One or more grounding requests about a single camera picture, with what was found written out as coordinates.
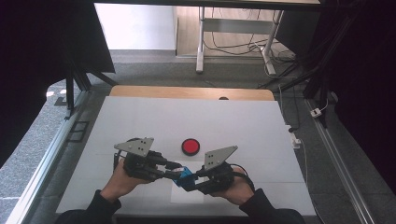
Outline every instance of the blue object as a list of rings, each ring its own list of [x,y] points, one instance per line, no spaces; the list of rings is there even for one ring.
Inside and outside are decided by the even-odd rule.
[[[183,172],[180,175],[180,179],[174,179],[173,181],[178,187],[188,186],[188,185],[195,185],[195,179],[187,166],[183,166]]]

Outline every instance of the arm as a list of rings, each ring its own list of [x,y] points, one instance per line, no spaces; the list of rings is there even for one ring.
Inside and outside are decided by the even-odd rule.
[[[233,168],[234,171],[243,173],[240,168]],[[239,205],[253,224],[304,224],[304,219],[295,210],[275,209],[262,189],[253,192],[241,177],[235,177],[229,189],[212,194],[213,197],[227,199],[230,203]]]
[[[107,224],[121,208],[119,197],[128,194],[139,184],[149,181],[129,177],[123,169],[123,160],[102,190],[97,190],[87,210],[70,210],[61,214],[55,224]]]

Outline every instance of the wooden table edge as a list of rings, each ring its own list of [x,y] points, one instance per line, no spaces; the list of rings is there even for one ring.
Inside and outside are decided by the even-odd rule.
[[[227,97],[229,100],[275,100],[272,92],[268,90],[127,85],[114,86],[111,89],[109,96],[208,100],[218,100],[220,97]]]

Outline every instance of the metal rail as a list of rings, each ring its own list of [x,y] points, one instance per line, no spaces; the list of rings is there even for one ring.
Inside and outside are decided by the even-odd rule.
[[[313,110],[313,106],[309,103],[308,100],[305,100],[306,106],[309,111]],[[321,125],[318,119],[314,119],[315,125],[318,129],[320,137],[327,148],[330,158],[332,159],[332,163],[335,167],[335,170],[338,173],[338,176],[341,179],[341,182],[344,185],[346,192],[348,193],[350,200],[356,210],[356,213],[361,220],[362,224],[375,224],[375,221],[369,211],[369,208],[364,201],[361,191],[355,184],[351,174],[349,173],[346,164],[344,163],[341,154],[337,146],[335,145],[329,131]]]
[[[30,207],[35,199],[35,196],[37,195],[42,184],[44,183],[44,180],[50,171],[51,165],[55,161],[58,152],[62,148],[64,141],[66,140],[66,137],[69,134],[73,124],[77,120],[80,112],[83,110],[84,105],[88,100],[88,97],[89,94],[86,91],[82,91],[76,101],[75,113],[73,113],[70,119],[64,119],[62,121],[61,127],[52,139],[52,142],[49,144],[49,148],[44,154],[43,159],[38,164],[37,169],[35,169],[35,173],[32,175],[32,178],[27,184],[20,199],[18,200],[17,204],[9,215],[6,222],[7,224],[20,224],[26,218]]]

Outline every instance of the human hand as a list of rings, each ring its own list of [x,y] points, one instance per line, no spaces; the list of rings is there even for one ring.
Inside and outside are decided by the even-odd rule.
[[[233,170],[235,172],[244,174],[244,171],[239,167],[234,167]],[[233,183],[228,189],[214,192],[210,195],[213,197],[227,199],[230,203],[236,205],[241,205],[251,198],[251,196],[254,195],[254,192],[244,178],[236,176],[233,178]]]
[[[100,192],[102,197],[111,203],[114,203],[119,197],[131,192],[137,185],[150,182],[148,180],[129,177],[123,169],[123,164],[124,159],[121,159],[113,175]]]

